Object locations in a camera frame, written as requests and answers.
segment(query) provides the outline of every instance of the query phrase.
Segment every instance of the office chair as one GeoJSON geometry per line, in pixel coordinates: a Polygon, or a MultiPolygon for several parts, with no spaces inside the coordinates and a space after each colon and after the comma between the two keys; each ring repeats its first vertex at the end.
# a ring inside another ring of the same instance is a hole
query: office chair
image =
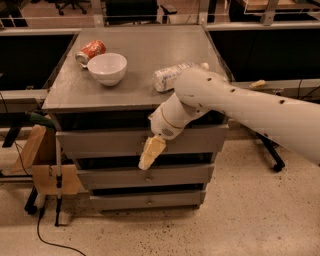
{"type": "MultiPolygon", "coordinates": [[[[141,24],[141,22],[156,24],[158,14],[157,0],[106,0],[106,22],[109,25],[124,23],[141,24]]],[[[164,10],[165,16],[177,11],[170,6],[164,10]]]]}
{"type": "Polygon", "coordinates": [[[64,0],[62,6],[60,6],[57,2],[55,3],[55,5],[60,15],[64,15],[62,10],[67,6],[69,6],[70,4],[72,5],[73,10],[75,10],[76,9],[75,6],[77,6],[79,9],[82,10],[82,14],[87,14],[87,11],[80,5],[79,2],[80,2],[79,0],[64,0]]]}

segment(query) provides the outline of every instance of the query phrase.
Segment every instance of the floor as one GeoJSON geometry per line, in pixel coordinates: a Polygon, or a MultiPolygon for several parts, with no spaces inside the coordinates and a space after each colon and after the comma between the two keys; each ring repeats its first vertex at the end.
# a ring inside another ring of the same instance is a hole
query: floor
{"type": "MultiPolygon", "coordinates": [[[[42,239],[90,256],[319,255],[319,168],[279,147],[286,167],[275,173],[273,159],[255,135],[237,122],[229,124],[199,209],[101,215],[89,195],[80,193],[63,197],[60,227],[55,227],[56,200],[49,197],[39,226],[42,239]]],[[[2,149],[0,156],[14,155],[9,150],[2,149]]],[[[0,185],[1,255],[81,255],[39,240],[39,211],[34,215],[24,211],[31,187],[0,185]]]]}

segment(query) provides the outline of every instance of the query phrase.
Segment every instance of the gray cabinet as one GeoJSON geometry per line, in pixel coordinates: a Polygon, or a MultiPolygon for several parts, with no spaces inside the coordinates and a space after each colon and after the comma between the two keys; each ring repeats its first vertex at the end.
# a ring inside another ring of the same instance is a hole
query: gray cabinet
{"type": "Polygon", "coordinates": [[[228,130],[224,115],[210,111],[192,121],[168,141],[149,170],[138,164],[146,139],[153,136],[148,116],[172,94],[152,87],[152,73],[192,61],[207,62],[224,75],[207,36],[201,26],[119,26],[79,33],[43,109],[97,210],[204,202],[228,130]],[[116,86],[102,86],[75,61],[81,47],[94,39],[127,58],[126,75],[116,86]]]}

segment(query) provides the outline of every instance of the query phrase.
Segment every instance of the black cable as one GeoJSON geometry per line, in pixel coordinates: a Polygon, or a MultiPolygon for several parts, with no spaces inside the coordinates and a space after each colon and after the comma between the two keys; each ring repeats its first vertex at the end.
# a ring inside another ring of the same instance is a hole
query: black cable
{"type": "Polygon", "coordinates": [[[299,83],[299,86],[298,86],[298,96],[297,96],[297,100],[300,98],[301,83],[302,83],[302,79],[300,80],[300,83],[299,83]]]}
{"type": "Polygon", "coordinates": [[[45,212],[45,206],[43,206],[41,209],[40,209],[40,212],[39,212],[39,219],[38,219],[38,224],[37,224],[37,234],[38,234],[38,238],[41,242],[47,244],[47,245],[51,245],[51,246],[56,246],[56,247],[60,247],[60,248],[64,248],[64,249],[69,249],[69,250],[73,250],[75,252],[78,252],[79,254],[83,255],[83,256],[86,256],[83,252],[81,252],[80,250],[78,249],[75,249],[75,248],[72,248],[72,247],[69,247],[69,246],[65,246],[65,245],[61,245],[61,244],[54,244],[54,243],[50,243],[50,242],[47,242],[45,240],[42,239],[41,235],[40,235],[40,221],[44,215],[44,212],[45,212]]]}
{"type": "MultiPolygon", "coordinates": [[[[7,108],[7,104],[6,104],[6,101],[4,100],[3,98],[3,95],[2,93],[0,92],[0,96],[1,96],[1,99],[2,99],[2,102],[3,102],[3,105],[4,105],[4,108],[6,110],[6,113],[9,115],[9,111],[8,111],[8,108],[7,108]]],[[[27,171],[26,171],[26,168],[24,167],[24,164],[23,164],[23,160],[22,160],[22,157],[21,157],[21,153],[20,153],[20,150],[18,149],[18,144],[16,141],[14,141],[14,145],[16,146],[16,149],[18,151],[18,154],[19,154],[19,159],[20,159],[20,163],[21,163],[21,166],[22,166],[22,169],[23,171],[25,172],[25,174],[27,175],[27,177],[32,177],[32,175],[30,175],[27,171]]]]}

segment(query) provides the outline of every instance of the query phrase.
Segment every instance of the crushed can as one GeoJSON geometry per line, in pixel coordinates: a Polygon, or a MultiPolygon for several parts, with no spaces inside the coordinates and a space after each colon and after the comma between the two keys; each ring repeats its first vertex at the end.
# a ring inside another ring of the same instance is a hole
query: crushed can
{"type": "Polygon", "coordinates": [[[106,52],[106,47],[100,40],[93,40],[85,45],[79,52],[76,53],[76,60],[83,68],[87,67],[89,60],[93,57],[106,52]]]}

